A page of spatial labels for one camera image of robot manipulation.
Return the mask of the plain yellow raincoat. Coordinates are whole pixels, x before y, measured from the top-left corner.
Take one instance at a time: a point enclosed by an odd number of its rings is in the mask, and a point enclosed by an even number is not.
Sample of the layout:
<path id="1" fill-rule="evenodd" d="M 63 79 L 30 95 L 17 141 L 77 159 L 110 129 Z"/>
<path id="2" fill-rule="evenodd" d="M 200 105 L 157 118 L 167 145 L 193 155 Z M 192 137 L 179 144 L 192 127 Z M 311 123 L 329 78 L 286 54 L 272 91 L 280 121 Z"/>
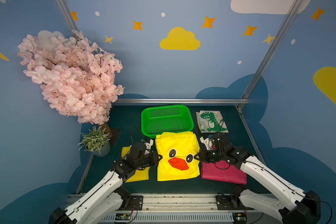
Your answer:
<path id="1" fill-rule="evenodd" d="M 123 147 L 121 151 L 121 156 L 125 156 L 130 150 L 130 147 Z M 126 182 L 138 182 L 138 181 L 145 181 L 149 180 L 149 170 L 150 168 L 145 168 L 144 170 L 137 170 L 135 174 L 130 177 Z"/>

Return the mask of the magenta raincoat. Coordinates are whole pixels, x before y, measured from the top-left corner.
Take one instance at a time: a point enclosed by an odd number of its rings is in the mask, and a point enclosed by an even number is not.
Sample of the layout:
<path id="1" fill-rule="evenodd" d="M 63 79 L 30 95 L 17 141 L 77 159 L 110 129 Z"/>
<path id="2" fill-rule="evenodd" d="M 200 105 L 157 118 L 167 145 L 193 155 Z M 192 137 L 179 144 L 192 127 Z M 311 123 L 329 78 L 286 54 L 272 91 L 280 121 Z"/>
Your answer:
<path id="1" fill-rule="evenodd" d="M 247 184 L 247 176 L 243 171 L 225 161 L 216 163 L 202 163 L 201 177 L 207 180 L 235 183 L 240 185 Z"/>

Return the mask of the white dinosaur print raincoat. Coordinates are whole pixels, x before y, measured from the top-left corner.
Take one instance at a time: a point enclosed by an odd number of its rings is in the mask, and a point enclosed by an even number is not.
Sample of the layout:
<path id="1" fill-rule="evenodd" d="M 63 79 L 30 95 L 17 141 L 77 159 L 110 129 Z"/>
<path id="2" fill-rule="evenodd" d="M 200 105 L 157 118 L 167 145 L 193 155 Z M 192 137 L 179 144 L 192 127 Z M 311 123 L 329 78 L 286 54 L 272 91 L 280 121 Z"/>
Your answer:
<path id="1" fill-rule="evenodd" d="M 197 124 L 201 133 L 228 133 L 225 120 L 220 111 L 196 112 Z"/>

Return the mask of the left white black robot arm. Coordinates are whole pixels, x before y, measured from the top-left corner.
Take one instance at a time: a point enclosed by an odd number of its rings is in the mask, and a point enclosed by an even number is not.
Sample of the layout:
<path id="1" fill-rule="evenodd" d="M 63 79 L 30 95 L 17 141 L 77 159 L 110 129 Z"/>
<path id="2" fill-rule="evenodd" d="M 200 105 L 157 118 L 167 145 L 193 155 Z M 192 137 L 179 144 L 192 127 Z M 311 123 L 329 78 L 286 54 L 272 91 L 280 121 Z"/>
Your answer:
<path id="1" fill-rule="evenodd" d="M 131 194 L 122 185 L 138 169 L 158 165 L 163 158 L 142 142 L 130 147 L 129 152 L 115 161 L 113 167 L 91 190 L 66 209 L 55 209 L 50 224 L 97 224 L 109 213 L 127 208 Z"/>

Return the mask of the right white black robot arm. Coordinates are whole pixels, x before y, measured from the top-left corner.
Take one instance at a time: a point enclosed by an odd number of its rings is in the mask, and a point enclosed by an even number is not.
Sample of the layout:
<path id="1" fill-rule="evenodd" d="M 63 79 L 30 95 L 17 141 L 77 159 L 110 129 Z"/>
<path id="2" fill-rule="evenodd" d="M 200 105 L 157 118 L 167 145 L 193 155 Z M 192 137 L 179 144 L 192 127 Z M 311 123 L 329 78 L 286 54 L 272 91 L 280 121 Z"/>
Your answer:
<path id="1" fill-rule="evenodd" d="M 228 137 L 214 134 L 200 138 L 203 147 L 194 156 L 202 163 L 225 161 L 251 176 L 275 199 L 239 187 L 232 194 L 243 206 L 263 212 L 283 224 L 316 224 L 321 219 L 321 200 L 314 192 L 306 192 L 269 169 L 256 156 L 243 147 L 235 147 Z"/>

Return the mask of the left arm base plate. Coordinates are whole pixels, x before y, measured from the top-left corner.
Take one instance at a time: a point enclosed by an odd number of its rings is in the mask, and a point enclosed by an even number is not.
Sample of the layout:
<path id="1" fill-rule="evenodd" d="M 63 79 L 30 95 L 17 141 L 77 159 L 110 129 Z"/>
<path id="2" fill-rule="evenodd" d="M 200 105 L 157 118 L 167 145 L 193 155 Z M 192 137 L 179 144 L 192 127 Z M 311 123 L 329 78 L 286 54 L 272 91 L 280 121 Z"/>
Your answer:
<path id="1" fill-rule="evenodd" d="M 135 208 L 136 210 L 141 211 L 143 207 L 143 199 L 144 197 L 142 195 L 129 196 L 123 200 L 119 210 L 128 211 L 132 210 L 132 208 Z"/>

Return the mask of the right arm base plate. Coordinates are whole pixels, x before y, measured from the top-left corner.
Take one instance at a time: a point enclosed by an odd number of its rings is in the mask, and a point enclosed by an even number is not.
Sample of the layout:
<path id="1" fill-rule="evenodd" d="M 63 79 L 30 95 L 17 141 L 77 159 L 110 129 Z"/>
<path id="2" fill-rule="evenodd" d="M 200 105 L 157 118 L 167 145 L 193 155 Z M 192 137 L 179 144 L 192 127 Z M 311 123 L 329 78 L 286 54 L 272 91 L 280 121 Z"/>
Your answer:
<path id="1" fill-rule="evenodd" d="M 237 197 L 231 197 L 230 195 L 217 194 L 216 205 L 219 211 L 252 211 L 253 208 L 245 207 Z"/>

